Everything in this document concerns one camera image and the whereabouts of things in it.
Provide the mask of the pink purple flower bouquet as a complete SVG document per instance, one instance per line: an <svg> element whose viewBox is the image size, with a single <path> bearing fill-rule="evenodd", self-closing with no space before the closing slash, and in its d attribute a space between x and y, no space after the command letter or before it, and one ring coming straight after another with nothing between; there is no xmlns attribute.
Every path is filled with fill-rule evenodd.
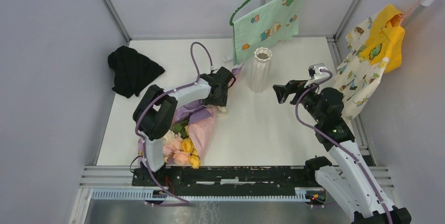
<svg viewBox="0 0 445 224"><path fill-rule="evenodd" d="M230 71L236 77L241 69L238 67ZM190 165L192 168L199 168L214 135L216 117L226 113L225 107L203 105L200 101L177 108L174 122L162 138L164 165ZM143 165L141 138L139 143Z"/></svg>

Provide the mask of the black cloth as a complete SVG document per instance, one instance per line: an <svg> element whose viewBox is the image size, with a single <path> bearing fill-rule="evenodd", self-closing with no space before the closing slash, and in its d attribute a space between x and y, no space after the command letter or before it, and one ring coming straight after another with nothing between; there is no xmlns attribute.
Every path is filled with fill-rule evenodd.
<svg viewBox="0 0 445 224"><path fill-rule="evenodd" d="M108 55L108 66L114 71L112 90L126 98L138 97L140 93L165 69L137 50L121 46Z"/></svg>

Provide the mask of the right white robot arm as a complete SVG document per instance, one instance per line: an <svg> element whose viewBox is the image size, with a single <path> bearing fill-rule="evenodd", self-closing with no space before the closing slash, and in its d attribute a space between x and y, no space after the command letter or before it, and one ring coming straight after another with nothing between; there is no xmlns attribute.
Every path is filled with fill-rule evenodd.
<svg viewBox="0 0 445 224"><path fill-rule="evenodd" d="M334 88L317 92L317 88L318 84L297 80L273 86L280 104L295 94L290 103L302 105L316 120L312 129L317 140L341 169L337 172L324 156L309 159L304 166L304 182L326 189L351 223L411 223L409 211L398 208L386 195L360 153L353 133L341 117L342 93Z"/></svg>

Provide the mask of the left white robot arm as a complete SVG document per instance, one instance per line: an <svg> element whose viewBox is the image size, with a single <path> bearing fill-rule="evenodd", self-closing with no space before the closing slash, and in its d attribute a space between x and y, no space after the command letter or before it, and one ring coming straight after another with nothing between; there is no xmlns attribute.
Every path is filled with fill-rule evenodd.
<svg viewBox="0 0 445 224"><path fill-rule="evenodd" d="M133 113L135 132L142 139L142 163L147 168L144 178L152 186L165 179L163 141L174 122L177 108L191 102L203 105L226 106L229 88L235 75L225 67L210 74L201 74L189 84L165 90L151 85Z"/></svg>

